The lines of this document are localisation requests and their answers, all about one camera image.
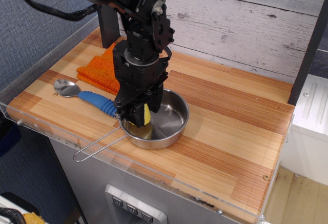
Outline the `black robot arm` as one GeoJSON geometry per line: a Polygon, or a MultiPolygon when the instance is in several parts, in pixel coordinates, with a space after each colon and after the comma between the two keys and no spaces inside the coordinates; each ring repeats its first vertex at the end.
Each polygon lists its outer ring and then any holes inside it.
{"type": "Polygon", "coordinates": [[[158,112],[167,79],[168,45],[174,29],[166,15],[166,0],[88,0],[109,6],[120,14],[127,39],[113,49],[119,91],[114,106],[119,119],[145,125],[145,108],[158,112]]]}

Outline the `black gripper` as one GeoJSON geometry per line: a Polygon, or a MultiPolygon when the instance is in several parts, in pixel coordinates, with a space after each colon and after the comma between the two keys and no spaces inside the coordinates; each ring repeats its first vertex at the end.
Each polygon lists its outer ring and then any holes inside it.
{"type": "Polygon", "coordinates": [[[128,41],[122,40],[113,50],[115,78],[120,84],[115,98],[116,117],[136,127],[146,125],[146,104],[157,113],[163,96],[163,82],[168,78],[168,61],[151,55],[147,61],[139,60],[128,52],[128,41]]]}

